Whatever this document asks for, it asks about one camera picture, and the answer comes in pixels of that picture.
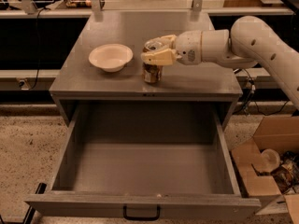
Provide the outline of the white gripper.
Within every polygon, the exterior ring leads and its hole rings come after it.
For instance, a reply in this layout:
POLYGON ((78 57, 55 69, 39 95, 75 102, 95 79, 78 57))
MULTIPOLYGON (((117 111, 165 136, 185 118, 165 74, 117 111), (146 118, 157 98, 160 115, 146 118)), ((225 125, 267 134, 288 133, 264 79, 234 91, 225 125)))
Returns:
POLYGON ((188 31, 176 35, 161 36, 161 50, 141 53, 141 60, 151 65, 173 65, 176 60, 185 65, 197 65, 202 61, 201 31, 188 31))

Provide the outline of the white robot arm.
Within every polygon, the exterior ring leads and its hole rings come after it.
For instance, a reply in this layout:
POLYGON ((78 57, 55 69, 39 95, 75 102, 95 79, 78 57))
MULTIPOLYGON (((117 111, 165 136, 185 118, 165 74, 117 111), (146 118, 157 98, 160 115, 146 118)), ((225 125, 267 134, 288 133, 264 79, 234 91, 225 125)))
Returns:
POLYGON ((225 68, 261 65, 299 109, 299 52, 287 45, 263 20, 237 19, 227 30, 187 31, 149 40, 141 60, 149 65, 216 63, 225 68))

